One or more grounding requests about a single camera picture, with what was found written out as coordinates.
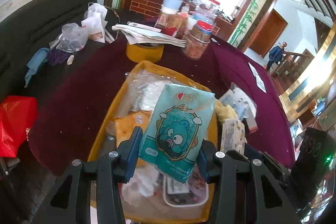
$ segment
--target white plastic bag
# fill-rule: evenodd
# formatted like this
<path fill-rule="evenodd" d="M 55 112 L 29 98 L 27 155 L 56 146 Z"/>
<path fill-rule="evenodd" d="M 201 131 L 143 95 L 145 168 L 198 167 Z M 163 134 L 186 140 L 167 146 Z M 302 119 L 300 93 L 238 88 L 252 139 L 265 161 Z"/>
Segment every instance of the white plastic bag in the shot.
<path fill-rule="evenodd" d="M 82 21 L 82 27 L 88 30 L 89 39 L 105 43 L 106 14 L 107 9 L 103 5 L 89 3 L 89 8 Z"/>
<path fill-rule="evenodd" d="M 82 20 L 82 28 L 87 29 L 89 39 L 105 43 L 105 28 L 101 22 L 99 13 Z"/>
<path fill-rule="evenodd" d="M 101 20 L 105 20 L 105 17 L 107 15 L 107 9 L 104 7 L 104 5 L 101 5 L 99 3 L 89 3 L 89 8 L 87 9 L 84 19 L 93 16 L 93 12 L 100 13 Z"/>

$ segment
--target red plastic bag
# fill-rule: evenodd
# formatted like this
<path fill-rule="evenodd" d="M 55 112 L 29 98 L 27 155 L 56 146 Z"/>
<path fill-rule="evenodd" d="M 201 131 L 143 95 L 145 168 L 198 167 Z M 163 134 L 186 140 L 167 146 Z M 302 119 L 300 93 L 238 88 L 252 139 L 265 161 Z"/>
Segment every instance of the red plastic bag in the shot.
<path fill-rule="evenodd" d="M 0 104 L 0 157 L 16 157 L 36 117 L 33 97 L 8 96 Z"/>

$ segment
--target roll of tape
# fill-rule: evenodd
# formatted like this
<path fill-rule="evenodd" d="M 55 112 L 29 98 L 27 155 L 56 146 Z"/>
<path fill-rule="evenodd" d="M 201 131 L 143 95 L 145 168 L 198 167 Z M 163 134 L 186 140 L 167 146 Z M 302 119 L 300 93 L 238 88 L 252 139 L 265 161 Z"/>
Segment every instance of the roll of tape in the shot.
<path fill-rule="evenodd" d="M 142 60 L 147 60 L 152 63 L 158 62 L 163 54 L 164 45 L 153 47 L 142 46 L 141 44 L 130 45 L 127 43 L 126 55 L 128 59 L 133 62 L 139 63 Z"/>

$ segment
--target shopping bag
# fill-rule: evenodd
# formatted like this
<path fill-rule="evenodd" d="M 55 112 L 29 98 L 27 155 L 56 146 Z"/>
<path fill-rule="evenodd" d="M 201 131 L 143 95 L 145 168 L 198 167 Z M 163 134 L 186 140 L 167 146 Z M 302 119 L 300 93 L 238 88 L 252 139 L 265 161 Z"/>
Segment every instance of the shopping bag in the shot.
<path fill-rule="evenodd" d="M 106 14 L 107 9 L 103 5 L 99 3 L 89 3 L 89 8 L 82 21 L 82 28 L 87 29 L 89 39 L 105 43 Z"/>
<path fill-rule="evenodd" d="M 0 157 L 16 157 L 36 117 L 33 97 L 8 96 L 0 104 Z"/>

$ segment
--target person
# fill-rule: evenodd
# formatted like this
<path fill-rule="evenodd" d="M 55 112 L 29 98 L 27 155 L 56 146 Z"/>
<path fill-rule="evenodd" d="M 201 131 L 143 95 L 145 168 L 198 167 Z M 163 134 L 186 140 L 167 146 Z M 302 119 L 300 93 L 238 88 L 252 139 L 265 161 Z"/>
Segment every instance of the person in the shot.
<path fill-rule="evenodd" d="M 275 46 L 273 49 L 270 50 L 266 71 L 269 71 L 273 63 L 278 63 L 282 60 L 282 55 L 285 51 L 286 46 L 287 43 L 284 42 L 281 46 Z"/>

